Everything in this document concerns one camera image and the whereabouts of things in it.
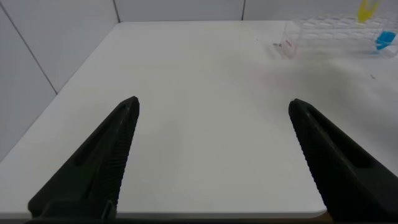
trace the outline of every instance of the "yellow object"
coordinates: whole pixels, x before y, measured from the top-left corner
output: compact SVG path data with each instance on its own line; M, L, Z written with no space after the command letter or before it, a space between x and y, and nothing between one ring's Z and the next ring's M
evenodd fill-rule
M358 21L364 23L372 18L379 7L379 2L380 0L362 0L361 7L358 11Z

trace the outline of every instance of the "plastic box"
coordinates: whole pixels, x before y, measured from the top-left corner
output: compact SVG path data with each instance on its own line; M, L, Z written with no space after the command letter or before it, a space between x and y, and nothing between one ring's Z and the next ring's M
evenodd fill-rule
M354 14L302 16L286 22L280 46L288 58L392 58L398 54L397 39L385 43L380 36L397 30L397 15L391 13L375 15L365 23L359 23Z

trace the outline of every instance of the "blue object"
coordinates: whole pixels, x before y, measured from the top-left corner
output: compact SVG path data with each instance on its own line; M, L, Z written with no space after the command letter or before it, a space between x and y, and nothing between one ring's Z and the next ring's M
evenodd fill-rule
M390 46L396 35L396 33L391 31L383 31L376 40L376 48L381 50Z

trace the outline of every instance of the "white table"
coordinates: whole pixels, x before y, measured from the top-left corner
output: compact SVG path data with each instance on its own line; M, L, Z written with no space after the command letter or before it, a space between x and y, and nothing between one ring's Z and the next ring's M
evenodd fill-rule
M278 59L270 46L283 27L117 25L0 162L0 217L29 217L33 195L133 95L141 112L119 217L321 215L326 208L288 115L294 98L397 174L397 60Z

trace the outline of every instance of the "white wall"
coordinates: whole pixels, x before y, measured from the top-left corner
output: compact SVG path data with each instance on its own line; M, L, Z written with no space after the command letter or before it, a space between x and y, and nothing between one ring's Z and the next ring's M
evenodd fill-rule
M0 0L56 91L117 24L112 0Z
M121 22L241 20L244 0L116 0Z
M0 8L0 161L54 97L50 83Z
M355 13L362 0L246 0L244 20L287 20L306 14ZM397 0L382 0L379 12L397 11Z

